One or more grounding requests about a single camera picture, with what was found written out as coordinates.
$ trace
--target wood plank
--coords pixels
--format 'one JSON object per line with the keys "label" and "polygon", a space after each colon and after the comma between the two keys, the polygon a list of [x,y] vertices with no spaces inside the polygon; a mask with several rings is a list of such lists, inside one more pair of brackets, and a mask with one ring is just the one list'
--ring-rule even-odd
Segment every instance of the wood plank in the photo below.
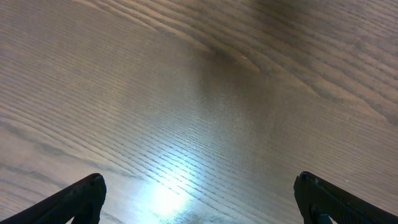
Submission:
{"label": "wood plank", "polygon": [[393,1],[6,0],[0,220],[92,173],[103,223],[298,223],[309,170],[398,213]]}

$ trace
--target wood grain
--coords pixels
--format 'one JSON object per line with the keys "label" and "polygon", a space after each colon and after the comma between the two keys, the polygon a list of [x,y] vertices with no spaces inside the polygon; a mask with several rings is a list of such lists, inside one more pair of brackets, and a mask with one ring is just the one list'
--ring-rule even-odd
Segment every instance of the wood grain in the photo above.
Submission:
{"label": "wood grain", "polygon": [[303,170],[398,213],[396,2],[1,10],[0,219],[92,172],[102,223],[300,223]]}

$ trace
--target wooden table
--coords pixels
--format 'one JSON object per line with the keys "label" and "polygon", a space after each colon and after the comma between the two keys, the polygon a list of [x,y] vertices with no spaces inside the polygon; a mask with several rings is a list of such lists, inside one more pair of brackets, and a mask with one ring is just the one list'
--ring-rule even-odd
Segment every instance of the wooden table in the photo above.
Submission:
{"label": "wooden table", "polygon": [[308,170],[398,214],[394,0],[3,0],[0,220],[302,223]]}

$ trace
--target black plastic part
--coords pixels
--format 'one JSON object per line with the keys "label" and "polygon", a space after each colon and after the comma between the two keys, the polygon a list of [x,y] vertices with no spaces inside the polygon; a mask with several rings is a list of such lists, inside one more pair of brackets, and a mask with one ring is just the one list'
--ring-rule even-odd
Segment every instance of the black plastic part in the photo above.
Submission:
{"label": "black plastic part", "polygon": [[100,174],[91,174],[0,224],[98,224],[106,186]]}
{"label": "black plastic part", "polygon": [[333,184],[302,172],[294,183],[294,196],[305,224],[329,223],[328,215],[339,224],[398,223],[390,214]]}

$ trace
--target table surface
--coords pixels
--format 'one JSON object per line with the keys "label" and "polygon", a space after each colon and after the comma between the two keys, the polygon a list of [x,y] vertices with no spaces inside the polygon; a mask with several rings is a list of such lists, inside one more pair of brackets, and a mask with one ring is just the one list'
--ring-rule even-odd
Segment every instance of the table surface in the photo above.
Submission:
{"label": "table surface", "polygon": [[397,1],[0,5],[0,220],[94,172],[101,223],[302,223],[303,170],[398,214]]}

